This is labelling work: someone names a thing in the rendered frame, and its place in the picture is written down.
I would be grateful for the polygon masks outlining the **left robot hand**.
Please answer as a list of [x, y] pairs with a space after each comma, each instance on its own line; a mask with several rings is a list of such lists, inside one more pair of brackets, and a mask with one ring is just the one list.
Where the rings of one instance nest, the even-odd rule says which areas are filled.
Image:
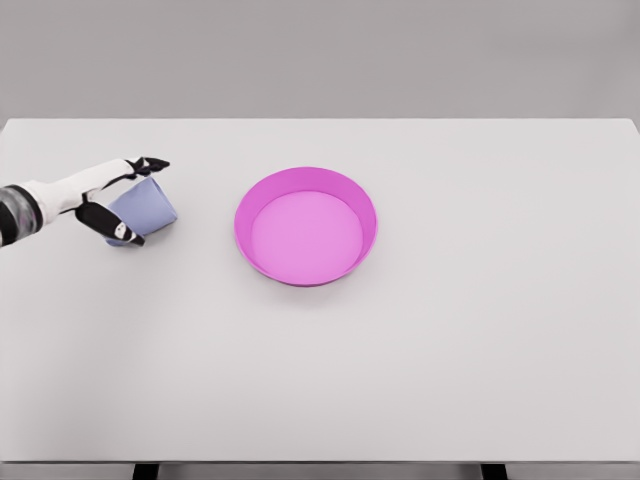
[[166, 160], [154, 157], [115, 159], [75, 173], [54, 183], [56, 215], [72, 211], [76, 219], [103, 237], [124, 244], [143, 246], [145, 239], [115, 213], [93, 201], [97, 192], [122, 180], [148, 177], [170, 166]]

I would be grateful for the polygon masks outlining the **light blue cup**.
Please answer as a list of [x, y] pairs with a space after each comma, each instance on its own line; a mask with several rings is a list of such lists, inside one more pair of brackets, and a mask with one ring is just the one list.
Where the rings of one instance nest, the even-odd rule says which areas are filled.
[[143, 239], [178, 219], [173, 205], [151, 177], [122, 193], [107, 209]]

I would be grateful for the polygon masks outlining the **pink round plate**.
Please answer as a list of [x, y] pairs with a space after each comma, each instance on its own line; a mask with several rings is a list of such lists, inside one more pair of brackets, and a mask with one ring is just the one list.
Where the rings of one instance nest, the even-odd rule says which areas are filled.
[[234, 218], [236, 245], [258, 272], [312, 287], [356, 269], [371, 252], [378, 215], [351, 178], [319, 167], [278, 171], [256, 183]]

